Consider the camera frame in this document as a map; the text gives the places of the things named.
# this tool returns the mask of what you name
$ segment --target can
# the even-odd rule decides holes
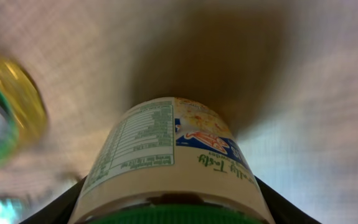
[[[275,223],[228,126],[205,105],[158,98],[108,135],[69,223]]]
[[[31,76],[15,61],[0,57],[0,112],[6,128],[0,132],[0,167],[20,149],[39,141],[47,113]]]

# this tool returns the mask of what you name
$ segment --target plastic bottle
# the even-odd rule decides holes
[[[69,223],[274,223],[227,125],[208,107],[158,98],[109,134]]]

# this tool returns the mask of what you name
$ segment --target product label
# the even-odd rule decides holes
[[[198,162],[203,166],[211,167],[213,171],[234,175],[241,180],[247,180],[258,189],[256,181],[252,175],[250,175],[249,170],[242,164],[214,152],[200,154],[197,158]]]
[[[140,106],[110,133],[80,196],[125,172],[173,164],[172,102]]]
[[[250,172],[227,125],[206,106],[182,98],[175,99],[176,145],[206,149],[213,155],[233,160]]]

